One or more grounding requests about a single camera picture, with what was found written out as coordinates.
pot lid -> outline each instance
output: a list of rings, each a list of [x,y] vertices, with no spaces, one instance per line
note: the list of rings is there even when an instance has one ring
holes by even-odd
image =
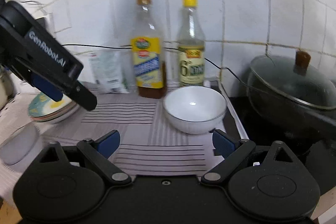
[[[300,62],[300,55],[307,60]],[[308,65],[309,61],[310,55],[300,51],[296,59],[263,55],[252,60],[251,70],[267,87],[288,99],[318,109],[335,109],[335,85]]]

wooden floor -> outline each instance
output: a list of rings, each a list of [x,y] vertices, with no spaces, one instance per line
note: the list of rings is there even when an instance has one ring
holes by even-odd
[[[17,224],[20,220],[19,211],[0,197],[0,224]]]

metal bolt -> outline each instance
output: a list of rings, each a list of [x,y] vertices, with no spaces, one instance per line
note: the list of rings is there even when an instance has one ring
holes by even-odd
[[[215,172],[206,173],[204,178],[209,181],[216,181],[221,179],[221,175]]]
[[[171,182],[169,180],[163,180],[162,185],[170,185]]]
[[[128,175],[125,173],[115,173],[112,175],[112,179],[115,181],[124,181],[128,179]]]

bottle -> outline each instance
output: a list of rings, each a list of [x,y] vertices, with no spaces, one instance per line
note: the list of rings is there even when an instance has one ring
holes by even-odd
[[[139,95],[160,99],[166,93],[166,66],[161,32],[151,17],[152,0],[136,0],[138,11],[131,35]]]
[[[177,39],[180,85],[203,85],[205,37],[198,22],[197,0],[183,0],[183,6],[183,22]]]

plastic bag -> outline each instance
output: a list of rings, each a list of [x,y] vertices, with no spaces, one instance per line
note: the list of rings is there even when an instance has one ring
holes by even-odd
[[[89,62],[97,83],[98,93],[130,93],[123,74],[119,51],[91,52]]]

